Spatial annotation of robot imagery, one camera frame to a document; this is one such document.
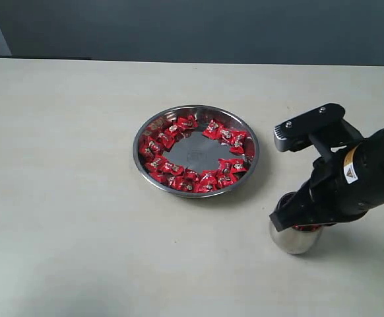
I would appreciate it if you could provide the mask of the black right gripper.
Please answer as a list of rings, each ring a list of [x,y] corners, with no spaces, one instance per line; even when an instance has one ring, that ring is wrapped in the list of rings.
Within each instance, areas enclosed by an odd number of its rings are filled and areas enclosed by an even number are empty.
[[[279,199],[269,215],[277,231],[352,222],[384,204],[384,141],[363,141],[336,155],[300,191]]]

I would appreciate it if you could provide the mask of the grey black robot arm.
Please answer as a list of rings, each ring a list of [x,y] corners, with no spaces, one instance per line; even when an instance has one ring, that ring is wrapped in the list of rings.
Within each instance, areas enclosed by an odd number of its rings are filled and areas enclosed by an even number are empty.
[[[301,188],[283,196],[270,215],[278,231],[349,223],[384,205],[384,128],[319,157]]]

